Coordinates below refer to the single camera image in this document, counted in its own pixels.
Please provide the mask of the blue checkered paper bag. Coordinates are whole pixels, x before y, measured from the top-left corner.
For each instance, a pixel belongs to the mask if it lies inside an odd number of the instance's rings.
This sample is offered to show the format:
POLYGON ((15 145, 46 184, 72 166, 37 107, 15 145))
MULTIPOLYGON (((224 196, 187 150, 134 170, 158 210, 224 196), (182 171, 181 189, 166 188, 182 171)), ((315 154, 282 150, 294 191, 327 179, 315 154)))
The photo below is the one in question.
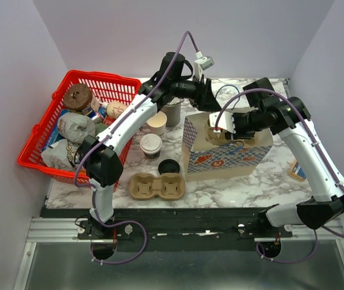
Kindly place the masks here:
POLYGON ((200 112, 184 119, 181 156, 186 181, 250 175, 273 146, 270 130, 256 132, 252 140, 216 146, 205 139, 208 118, 208 112, 200 112))

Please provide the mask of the white plastic cup lid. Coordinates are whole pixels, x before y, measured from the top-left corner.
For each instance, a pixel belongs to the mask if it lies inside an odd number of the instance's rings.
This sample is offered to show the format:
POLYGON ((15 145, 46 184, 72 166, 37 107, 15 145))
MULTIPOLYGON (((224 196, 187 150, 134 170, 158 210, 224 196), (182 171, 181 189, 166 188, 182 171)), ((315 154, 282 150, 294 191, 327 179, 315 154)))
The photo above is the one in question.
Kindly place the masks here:
POLYGON ((156 134, 146 134, 140 140, 140 148, 143 152, 153 154, 162 147, 162 140, 156 134))

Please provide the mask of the black plastic cup lid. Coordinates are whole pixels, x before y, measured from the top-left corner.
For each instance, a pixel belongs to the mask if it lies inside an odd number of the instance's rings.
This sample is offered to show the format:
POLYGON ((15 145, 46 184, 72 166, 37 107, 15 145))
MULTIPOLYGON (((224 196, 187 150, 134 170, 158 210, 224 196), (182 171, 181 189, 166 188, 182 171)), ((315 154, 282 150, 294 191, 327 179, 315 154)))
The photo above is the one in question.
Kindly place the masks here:
POLYGON ((158 172, 161 175, 165 173, 179 173, 180 165, 174 159, 165 159, 161 163, 159 163, 158 172))

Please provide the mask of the black paper coffee cup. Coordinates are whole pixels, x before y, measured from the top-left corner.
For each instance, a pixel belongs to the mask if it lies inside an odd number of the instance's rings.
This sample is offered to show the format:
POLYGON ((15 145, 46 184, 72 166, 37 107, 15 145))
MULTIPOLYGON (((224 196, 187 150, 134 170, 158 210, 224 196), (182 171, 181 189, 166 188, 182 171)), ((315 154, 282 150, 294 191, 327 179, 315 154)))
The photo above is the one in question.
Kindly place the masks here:
POLYGON ((160 153, 161 153, 161 149, 157 149, 157 150, 145 150, 142 149, 145 157, 149 160, 155 160, 157 158, 160 157, 160 153))

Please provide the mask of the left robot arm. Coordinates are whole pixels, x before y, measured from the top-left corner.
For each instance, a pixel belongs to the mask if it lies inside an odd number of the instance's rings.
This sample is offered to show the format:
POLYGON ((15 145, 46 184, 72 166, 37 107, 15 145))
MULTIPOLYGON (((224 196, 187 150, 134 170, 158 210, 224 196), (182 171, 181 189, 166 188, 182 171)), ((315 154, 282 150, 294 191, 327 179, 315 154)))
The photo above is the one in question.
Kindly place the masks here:
POLYGON ((212 81, 204 77, 204 70, 213 66, 214 61, 200 51, 195 55, 190 65, 182 54, 168 52, 159 70, 140 85, 131 104, 113 124, 98 136, 84 139, 82 161, 93 189, 90 215, 95 221, 91 231, 98 238, 107 238, 112 233, 112 195, 123 173, 119 156, 139 128, 175 97, 188 99, 199 111, 220 111, 212 81))

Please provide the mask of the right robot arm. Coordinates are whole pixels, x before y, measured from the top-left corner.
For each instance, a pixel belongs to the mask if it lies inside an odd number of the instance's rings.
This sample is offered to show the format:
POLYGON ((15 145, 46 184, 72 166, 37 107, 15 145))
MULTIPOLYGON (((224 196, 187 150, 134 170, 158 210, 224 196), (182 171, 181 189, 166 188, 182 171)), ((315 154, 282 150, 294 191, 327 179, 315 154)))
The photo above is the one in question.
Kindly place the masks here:
POLYGON ((304 102, 276 93, 267 78, 244 86, 252 111, 234 116, 237 137, 271 130, 288 146, 311 188, 311 198, 298 204, 273 205, 259 214, 256 229, 268 237, 284 225, 316 230, 344 213, 344 177, 327 154, 304 102))

